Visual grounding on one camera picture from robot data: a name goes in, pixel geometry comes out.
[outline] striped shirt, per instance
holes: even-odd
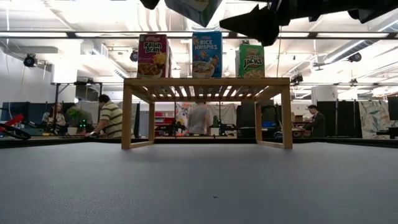
[[[119,109],[112,101],[108,101],[101,110],[101,120],[108,121],[106,135],[108,138],[120,138],[122,136],[122,109]]]

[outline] cereal box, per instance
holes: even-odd
[[[236,54],[236,77],[263,78],[266,76],[264,67],[264,48],[261,45],[242,44]]]
[[[165,0],[167,7],[206,27],[222,0]]]
[[[195,32],[192,36],[192,77],[221,77],[223,73],[221,32]]]
[[[140,35],[137,78],[166,77],[169,77],[169,42],[167,36]]]

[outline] bicycle wheel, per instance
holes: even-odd
[[[0,123],[0,128],[4,128],[4,130],[3,130],[4,134],[14,137],[16,139],[28,140],[31,138],[30,134],[26,133],[25,131],[23,131],[21,129],[10,126],[10,125]]]

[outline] potted plant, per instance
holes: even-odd
[[[71,121],[69,122],[68,134],[74,136],[77,134],[77,130],[80,127],[80,121],[83,119],[82,110],[72,107],[67,111]]]

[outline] gray carpet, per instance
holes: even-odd
[[[0,223],[398,223],[398,150],[325,143],[0,150]]]

